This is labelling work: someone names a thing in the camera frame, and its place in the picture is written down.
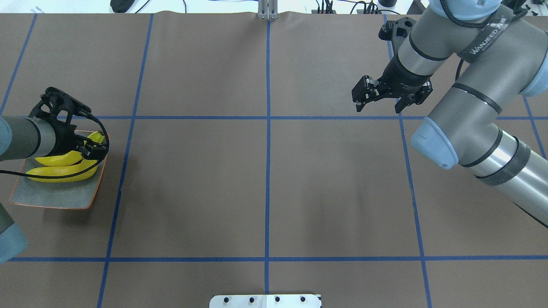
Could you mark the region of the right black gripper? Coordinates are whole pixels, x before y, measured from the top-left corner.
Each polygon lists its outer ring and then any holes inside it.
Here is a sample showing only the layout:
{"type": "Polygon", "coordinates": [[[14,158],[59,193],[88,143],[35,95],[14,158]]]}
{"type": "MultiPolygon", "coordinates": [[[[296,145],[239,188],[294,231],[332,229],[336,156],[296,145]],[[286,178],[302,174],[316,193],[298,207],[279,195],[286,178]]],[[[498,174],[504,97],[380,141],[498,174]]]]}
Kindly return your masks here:
{"type": "Polygon", "coordinates": [[[392,58],[382,76],[376,80],[364,75],[351,90],[352,101],[360,113],[365,105],[384,98],[399,98],[395,113],[400,114],[413,104],[421,105],[432,93],[430,76],[415,74],[405,68],[399,58],[392,58]]]}

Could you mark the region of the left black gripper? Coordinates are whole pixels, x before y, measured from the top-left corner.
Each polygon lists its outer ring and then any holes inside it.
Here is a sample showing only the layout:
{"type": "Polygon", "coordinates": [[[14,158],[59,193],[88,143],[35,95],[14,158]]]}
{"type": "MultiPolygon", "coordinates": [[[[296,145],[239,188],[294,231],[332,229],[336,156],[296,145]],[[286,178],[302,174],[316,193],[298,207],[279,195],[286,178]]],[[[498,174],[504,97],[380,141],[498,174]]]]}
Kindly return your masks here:
{"type": "Polygon", "coordinates": [[[56,121],[51,124],[55,133],[55,144],[51,156],[60,156],[76,151],[81,146],[82,157],[86,160],[103,160],[108,153],[108,147],[103,146],[103,134],[76,134],[75,124],[66,124],[56,121]]]}

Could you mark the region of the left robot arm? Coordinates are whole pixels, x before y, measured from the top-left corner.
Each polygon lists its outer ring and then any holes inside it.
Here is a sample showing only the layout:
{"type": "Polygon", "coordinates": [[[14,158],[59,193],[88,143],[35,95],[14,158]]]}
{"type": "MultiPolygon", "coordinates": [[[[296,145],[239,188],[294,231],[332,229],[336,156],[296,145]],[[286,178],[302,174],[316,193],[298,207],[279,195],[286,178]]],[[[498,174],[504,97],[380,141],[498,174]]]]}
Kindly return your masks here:
{"type": "MultiPolygon", "coordinates": [[[[39,124],[33,120],[18,117],[1,118],[1,159],[25,158],[23,170],[39,164],[29,160],[29,154],[42,141],[39,124]]],[[[20,178],[15,184],[10,203],[50,209],[88,209],[95,198],[104,166],[89,179],[76,183],[47,184],[29,178],[20,178]]],[[[20,226],[1,205],[1,263],[5,263],[26,249],[28,241],[20,226]]]]}

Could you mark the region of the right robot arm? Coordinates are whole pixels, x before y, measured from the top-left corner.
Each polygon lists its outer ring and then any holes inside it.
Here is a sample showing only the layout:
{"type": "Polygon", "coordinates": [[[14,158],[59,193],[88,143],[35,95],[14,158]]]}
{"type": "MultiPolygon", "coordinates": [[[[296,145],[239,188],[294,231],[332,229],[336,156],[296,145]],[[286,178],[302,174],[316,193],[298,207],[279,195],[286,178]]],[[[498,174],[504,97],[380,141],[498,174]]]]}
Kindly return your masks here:
{"type": "Polygon", "coordinates": [[[517,95],[547,90],[547,31],[501,0],[431,0],[421,18],[389,21],[378,33],[394,56],[382,76],[363,76],[352,89],[358,112],[398,99],[395,112],[422,104],[433,74],[452,55],[468,66],[411,137],[437,166],[460,165],[547,226],[547,160],[495,119],[517,95]]]}

